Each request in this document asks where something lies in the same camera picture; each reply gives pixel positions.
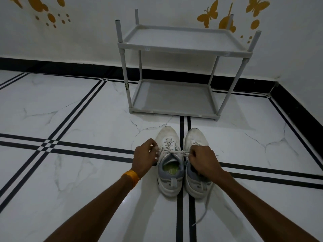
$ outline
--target white marble floor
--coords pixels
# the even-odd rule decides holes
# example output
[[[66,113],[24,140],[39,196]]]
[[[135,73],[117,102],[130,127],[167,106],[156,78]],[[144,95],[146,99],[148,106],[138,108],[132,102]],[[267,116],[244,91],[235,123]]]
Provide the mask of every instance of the white marble floor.
[[[124,84],[117,80],[0,71],[0,84],[3,242],[43,241],[129,170],[135,147],[163,126],[181,137],[190,128],[202,130],[238,182],[323,241],[322,160],[266,96],[232,95],[215,122],[129,114]],[[130,84],[131,94],[135,87]],[[218,102],[224,99],[225,93],[214,94]],[[165,198],[152,167],[100,241],[262,241],[217,186],[204,219],[190,226],[204,204],[185,190]]]

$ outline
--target orange wristband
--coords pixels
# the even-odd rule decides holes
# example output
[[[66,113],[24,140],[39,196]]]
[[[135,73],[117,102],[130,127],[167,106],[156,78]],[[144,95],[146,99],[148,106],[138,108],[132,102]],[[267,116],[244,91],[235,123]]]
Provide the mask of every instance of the orange wristband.
[[[138,177],[137,173],[135,173],[133,170],[125,172],[122,176],[128,175],[132,179],[132,188],[136,186],[136,184],[139,182],[140,178]]]

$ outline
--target wall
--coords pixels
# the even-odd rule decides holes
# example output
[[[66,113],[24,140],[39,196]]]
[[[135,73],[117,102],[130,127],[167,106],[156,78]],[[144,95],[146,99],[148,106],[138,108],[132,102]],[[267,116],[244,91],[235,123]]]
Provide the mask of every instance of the wall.
[[[64,0],[63,6],[62,0],[0,0],[0,56],[119,66],[115,19],[121,20],[125,33],[134,24],[134,9],[138,8],[142,24],[203,28],[197,17],[214,1]],[[248,46],[249,37],[262,30],[242,77],[278,79],[323,123],[319,58],[323,1],[261,0],[270,5],[256,17],[255,12],[246,12],[250,1],[218,0],[218,16],[209,22],[209,28],[219,27],[233,3],[233,35],[242,44]],[[48,12],[39,6],[42,4],[46,4]],[[55,23],[49,20],[49,13],[55,17]],[[252,30],[256,19],[260,25]],[[137,52],[127,51],[126,58],[130,67],[138,66]],[[142,59],[144,68],[208,74],[215,57],[143,52]],[[234,76],[240,62],[241,59],[221,58],[216,75]]]

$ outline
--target bottom shelf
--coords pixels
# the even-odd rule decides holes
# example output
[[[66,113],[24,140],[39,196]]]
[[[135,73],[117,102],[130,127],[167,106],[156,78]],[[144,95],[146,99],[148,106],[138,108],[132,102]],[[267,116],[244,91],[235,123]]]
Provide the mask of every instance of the bottom shelf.
[[[211,87],[205,84],[142,79],[130,112],[219,119]]]

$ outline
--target black baseboard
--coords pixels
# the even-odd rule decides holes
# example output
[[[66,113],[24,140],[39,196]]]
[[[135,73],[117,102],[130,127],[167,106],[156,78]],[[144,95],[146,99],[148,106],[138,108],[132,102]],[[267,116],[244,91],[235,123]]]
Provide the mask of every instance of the black baseboard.
[[[28,73],[43,73],[54,75],[69,75],[83,77],[99,77],[109,79],[123,80],[121,67],[90,65],[90,64],[74,64],[62,62],[46,62],[38,60],[9,59],[0,58],[0,69],[13,70]],[[139,81],[139,69],[127,68],[128,80]],[[209,75],[162,71],[162,70],[142,70],[143,78],[156,79],[165,81],[179,81],[207,84]],[[211,87],[219,90],[228,90],[232,84],[233,77],[214,76]],[[240,78],[234,91],[269,93],[273,88],[274,81],[253,80]]]
[[[271,91],[271,96],[305,136],[316,152],[323,157],[323,126],[282,86]]]

